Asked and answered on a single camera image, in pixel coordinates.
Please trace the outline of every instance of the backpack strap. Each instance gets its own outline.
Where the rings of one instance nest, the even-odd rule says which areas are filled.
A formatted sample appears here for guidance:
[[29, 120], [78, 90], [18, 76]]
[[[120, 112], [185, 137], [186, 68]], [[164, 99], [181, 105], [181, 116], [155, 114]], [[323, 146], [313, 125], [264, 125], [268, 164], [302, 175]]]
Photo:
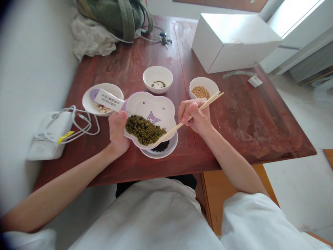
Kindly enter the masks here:
[[148, 29], [147, 30], [141, 29], [141, 32], [144, 34], [149, 34], [153, 31], [153, 28], [154, 28], [153, 16], [145, 4], [141, 3], [141, 1], [138, 1], [138, 3], [140, 5], [140, 7], [142, 8], [142, 10], [144, 11], [144, 13], [147, 14], [147, 18], [148, 18]]
[[122, 19], [122, 27], [123, 27], [123, 39], [128, 42], [134, 41], [134, 17], [132, 13], [132, 6], [129, 0], [118, 0], [121, 19]]

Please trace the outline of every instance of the chopsticks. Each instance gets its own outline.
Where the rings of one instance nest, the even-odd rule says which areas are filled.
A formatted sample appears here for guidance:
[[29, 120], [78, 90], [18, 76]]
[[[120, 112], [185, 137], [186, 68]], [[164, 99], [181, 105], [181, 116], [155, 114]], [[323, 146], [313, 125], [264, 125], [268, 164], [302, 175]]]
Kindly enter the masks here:
[[[214, 102], [217, 98], [219, 98], [221, 95], [223, 95], [224, 92], [222, 92], [220, 94], [220, 91], [216, 92], [213, 96], [211, 96], [202, 106], [199, 107], [200, 110], [203, 110], [204, 108], [206, 108], [209, 104], [211, 104], [212, 102]], [[184, 123], [179, 123], [176, 127], [174, 127], [172, 130], [170, 130], [168, 133], [166, 133], [165, 135], [163, 135], [162, 137], [160, 137], [158, 139], [157, 142], [155, 142], [153, 144], [153, 148], [156, 147], [158, 144], [160, 144], [162, 141], [164, 141], [167, 137], [169, 137], [173, 132], [175, 132], [177, 129], [179, 129], [182, 125], [184, 125]]]

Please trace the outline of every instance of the beans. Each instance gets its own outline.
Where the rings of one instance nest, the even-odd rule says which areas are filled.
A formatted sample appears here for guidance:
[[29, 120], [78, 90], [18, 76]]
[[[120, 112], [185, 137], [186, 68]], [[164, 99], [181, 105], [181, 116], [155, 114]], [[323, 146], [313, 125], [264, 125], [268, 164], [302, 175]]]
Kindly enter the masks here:
[[192, 89], [193, 95], [195, 95], [197, 98], [207, 98], [207, 100], [211, 97], [208, 90], [202, 86], [196, 86]]
[[161, 142], [157, 147], [153, 148], [153, 151], [162, 152], [169, 146], [170, 140], [166, 142]]
[[153, 87], [153, 88], [157, 88], [157, 87], [160, 87], [160, 88], [165, 88], [165, 87], [166, 87], [165, 83], [164, 83], [164, 82], [162, 82], [162, 81], [160, 81], [160, 80], [154, 81], [154, 83], [155, 83], [155, 84], [152, 84], [152, 87]]
[[157, 142], [162, 135], [166, 134], [165, 129], [161, 129], [160, 126], [155, 126], [142, 116], [137, 115], [132, 115], [127, 119], [126, 131], [134, 135], [144, 146]]

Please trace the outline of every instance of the yellow tag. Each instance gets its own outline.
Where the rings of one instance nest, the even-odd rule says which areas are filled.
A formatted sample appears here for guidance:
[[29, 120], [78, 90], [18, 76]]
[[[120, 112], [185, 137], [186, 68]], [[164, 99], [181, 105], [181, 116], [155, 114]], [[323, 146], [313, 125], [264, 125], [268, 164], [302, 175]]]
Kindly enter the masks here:
[[64, 136], [60, 137], [59, 140], [58, 140], [58, 144], [60, 144], [63, 139], [65, 139], [66, 137], [70, 136], [72, 133], [74, 133], [74, 131], [69, 131], [67, 134], [65, 134]]

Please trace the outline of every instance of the small white bowl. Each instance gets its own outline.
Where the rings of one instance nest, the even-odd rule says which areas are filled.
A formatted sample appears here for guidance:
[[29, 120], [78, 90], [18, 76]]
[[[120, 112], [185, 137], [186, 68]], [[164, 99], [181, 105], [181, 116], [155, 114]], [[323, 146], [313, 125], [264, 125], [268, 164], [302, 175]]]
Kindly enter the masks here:
[[188, 88], [188, 93], [190, 95], [191, 99], [196, 99], [197, 97], [192, 93], [192, 89], [194, 89], [197, 86], [202, 86], [204, 87], [210, 96], [213, 96], [216, 92], [219, 91], [218, 86], [216, 85], [216, 83], [212, 80], [210, 80], [209, 78], [206, 77], [197, 77], [194, 78], [191, 83], [190, 86]]
[[169, 154], [171, 154], [174, 151], [174, 149], [176, 148], [177, 144], [178, 144], [178, 133], [176, 131], [174, 136], [170, 139], [170, 143], [169, 143], [168, 147], [164, 151], [156, 152], [151, 149], [148, 149], [148, 150], [140, 149], [140, 150], [145, 156], [148, 156], [149, 158], [161, 159], [161, 158], [164, 158], [164, 157], [168, 156]]
[[124, 100], [124, 94], [122, 93], [121, 89], [118, 88], [116, 85], [111, 83], [100, 83], [95, 86], [92, 86], [90, 89], [88, 89], [82, 98], [82, 105], [86, 111], [88, 111], [91, 114], [97, 115], [97, 116], [110, 116], [113, 113], [113, 110], [106, 113], [99, 113], [98, 112], [98, 104], [94, 103], [89, 94], [90, 91], [93, 89], [104, 89], [105, 91], [109, 92], [110, 94], [113, 94], [114, 96], [118, 97], [119, 99]]
[[[153, 66], [147, 68], [144, 71], [142, 78], [146, 87], [155, 94], [162, 94], [168, 91], [173, 81], [173, 75], [171, 71], [162, 66]], [[162, 87], [162, 83], [157, 83], [156, 81], [164, 82], [165, 87]]]

